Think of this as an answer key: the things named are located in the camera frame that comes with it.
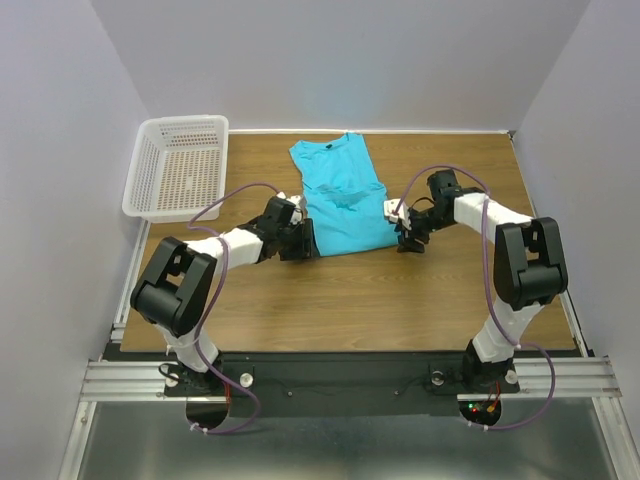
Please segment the turquoise blue t shirt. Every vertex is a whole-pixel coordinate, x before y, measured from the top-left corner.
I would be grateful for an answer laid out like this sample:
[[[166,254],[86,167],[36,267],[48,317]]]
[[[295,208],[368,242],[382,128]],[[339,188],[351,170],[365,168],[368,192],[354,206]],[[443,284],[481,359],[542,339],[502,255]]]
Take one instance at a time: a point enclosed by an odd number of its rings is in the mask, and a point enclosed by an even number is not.
[[[299,141],[290,148],[302,179],[308,216],[322,257],[393,246],[394,227],[385,219],[386,186],[357,133],[324,143]]]

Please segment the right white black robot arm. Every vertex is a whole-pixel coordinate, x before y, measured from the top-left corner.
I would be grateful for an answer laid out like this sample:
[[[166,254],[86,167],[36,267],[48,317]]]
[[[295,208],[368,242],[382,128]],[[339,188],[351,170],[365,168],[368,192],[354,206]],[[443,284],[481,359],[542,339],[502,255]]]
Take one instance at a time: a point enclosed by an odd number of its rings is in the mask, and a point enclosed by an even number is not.
[[[458,167],[425,171],[430,208],[418,210],[400,197],[384,202],[384,216],[395,227],[401,252],[423,252],[431,234],[454,225],[480,234],[489,317],[466,347],[459,378],[468,391],[501,383],[514,374],[513,356],[531,321],[568,287],[558,223],[501,205],[481,180],[461,186]]]

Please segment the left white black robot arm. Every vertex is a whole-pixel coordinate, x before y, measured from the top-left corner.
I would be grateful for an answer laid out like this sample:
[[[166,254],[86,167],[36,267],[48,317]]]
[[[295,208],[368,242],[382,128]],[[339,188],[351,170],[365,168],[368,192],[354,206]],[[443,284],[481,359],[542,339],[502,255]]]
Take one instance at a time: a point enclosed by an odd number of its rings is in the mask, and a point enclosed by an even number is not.
[[[231,269],[274,256],[297,261],[318,255],[303,197],[280,192],[262,214],[228,232],[192,242],[161,240],[133,288],[130,306],[162,334],[191,376],[208,383],[219,349],[201,321],[211,311],[214,278],[224,281]]]

